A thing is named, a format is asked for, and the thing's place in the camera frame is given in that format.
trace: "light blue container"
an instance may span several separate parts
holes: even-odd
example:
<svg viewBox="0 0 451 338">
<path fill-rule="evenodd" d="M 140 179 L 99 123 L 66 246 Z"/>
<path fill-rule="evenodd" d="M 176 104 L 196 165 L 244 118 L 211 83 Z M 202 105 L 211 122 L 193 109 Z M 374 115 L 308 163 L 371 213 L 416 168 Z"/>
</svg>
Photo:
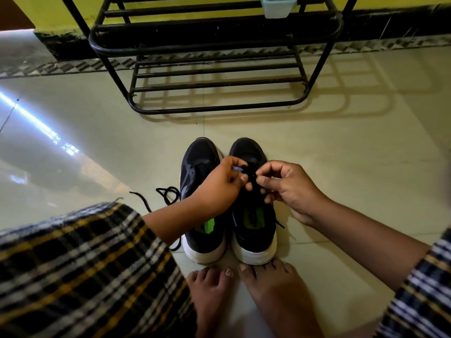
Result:
<svg viewBox="0 0 451 338">
<path fill-rule="evenodd" d="M 260 0 L 262 2 L 265 18 L 280 19 L 287 17 L 296 5 L 297 0 Z"/>
</svg>

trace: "black sneaker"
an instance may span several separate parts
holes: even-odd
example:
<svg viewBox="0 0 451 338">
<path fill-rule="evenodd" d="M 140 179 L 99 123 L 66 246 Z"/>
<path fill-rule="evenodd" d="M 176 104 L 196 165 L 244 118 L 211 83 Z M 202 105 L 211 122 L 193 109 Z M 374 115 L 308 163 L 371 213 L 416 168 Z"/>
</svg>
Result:
<svg viewBox="0 0 451 338">
<path fill-rule="evenodd" d="M 206 137 L 196 139 L 183 157 L 180 199 L 192 195 L 222 158 L 222 153 L 211 140 Z M 225 220 L 227 218 L 224 215 L 212 218 L 182 236 L 183 249 L 189 259 L 204 265 L 218 260 L 223 255 L 227 248 Z"/>
<path fill-rule="evenodd" d="M 242 262 L 262 265 L 269 262 L 277 250 L 276 213 L 272 204 L 265 204 L 265 196 L 255 181 L 255 172 L 268 160 L 259 144 L 247 137 L 235 141 L 229 155 L 248 163 L 243 173 L 253 185 L 251 192 L 243 187 L 231 208 L 232 250 Z"/>
</svg>

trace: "foot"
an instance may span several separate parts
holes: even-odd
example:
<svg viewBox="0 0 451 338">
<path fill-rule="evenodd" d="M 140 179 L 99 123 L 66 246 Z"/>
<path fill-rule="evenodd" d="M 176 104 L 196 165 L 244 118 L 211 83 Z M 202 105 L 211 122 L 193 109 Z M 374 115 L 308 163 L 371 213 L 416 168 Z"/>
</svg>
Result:
<svg viewBox="0 0 451 338">
<path fill-rule="evenodd" d="M 295 267 L 274 259 L 259 266 L 240 264 L 238 272 L 277 337 L 324 337 Z"/>
<path fill-rule="evenodd" d="M 232 278 L 231 268 L 212 267 L 189 273 L 186 281 L 198 317 L 196 338 L 213 336 Z"/>
</svg>

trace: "shoe rack shelf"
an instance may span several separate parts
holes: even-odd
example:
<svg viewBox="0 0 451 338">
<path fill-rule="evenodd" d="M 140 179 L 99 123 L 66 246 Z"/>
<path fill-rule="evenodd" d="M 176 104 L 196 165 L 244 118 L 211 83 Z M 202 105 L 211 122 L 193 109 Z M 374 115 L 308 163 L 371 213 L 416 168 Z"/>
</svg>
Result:
<svg viewBox="0 0 451 338">
<path fill-rule="evenodd" d="M 149 7 L 139 4 L 155 4 L 154 1 L 166 1 L 165 4 L 173 5 Z M 339 12 L 332 0 L 297 0 L 299 11 L 290 13 L 284 19 L 266 19 L 263 15 L 249 15 L 194 20 L 148 20 L 149 16 L 167 19 L 168 14 L 184 13 L 187 15 L 184 16 L 185 18 L 190 18 L 189 15 L 195 16 L 190 13 L 197 12 L 235 11 L 238 14 L 241 10 L 262 8 L 259 0 L 208 1 L 210 3 L 181 6 L 179 5 L 181 2 L 177 0 L 104 0 L 90 29 L 73 0 L 63 0 L 130 107 L 145 115 L 268 108 L 303 102 L 341 34 L 347 15 L 357 2 L 357 0 L 348 0 L 344 10 Z M 307 5 L 313 4 L 323 4 L 326 10 L 306 12 Z M 115 21 L 111 23 L 108 19 L 115 19 Z M 308 78 L 296 45 L 312 43 L 326 43 L 326 46 L 312 75 Z M 132 82 L 128 90 L 108 57 L 136 57 Z M 293 62 L 286 63 L 286 58 L 292 58 Z M 221 67 L 199 68 L 203 64 L 222 62 L 224 66 L 221 65 Z M 173 66 L 178 68 L 152 72 L 152 68 L 155 67 Z M 296 76 L 284 76 L 283 69 L 286 68 L 295 68 L 299 73 Z M 238 80 L 224 78 L 210 82 L 152 84 L 152 80 L 158 77 L 193 76 L 189 79 L 194 80 L 196 79 L 194 76 L 206 73 L 221 76 L 223 73 L 259 70 L 279 70 L 280 77 L 250 77 Z M 146 79 L 146 85 L 138 87 L 137 82 L 142 79 Z M 156 91 L 287 82 L 298 82 L 303 85 L 303 94 L 296 100 L 148 110 L 135 102 L 139 94 Z"/>
</svg>

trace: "person's left hand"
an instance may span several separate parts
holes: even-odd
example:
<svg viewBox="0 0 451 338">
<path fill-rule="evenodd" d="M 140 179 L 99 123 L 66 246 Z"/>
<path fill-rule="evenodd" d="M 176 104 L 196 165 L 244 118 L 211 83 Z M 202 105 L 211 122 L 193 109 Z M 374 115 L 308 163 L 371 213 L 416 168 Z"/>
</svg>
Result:
<svg viewBox="0 0 451 338">
<path fill-rule="evenodd" d="M 248 181 L 246 174 L 233 169 L 234 166 L 243 165 L 248 164 L 234 156 L 226 156 L 192 194 L 192 197 L 199 200 L 202 210 L 208 211 L 210 218 L 225 212 Z"/>
</svg>

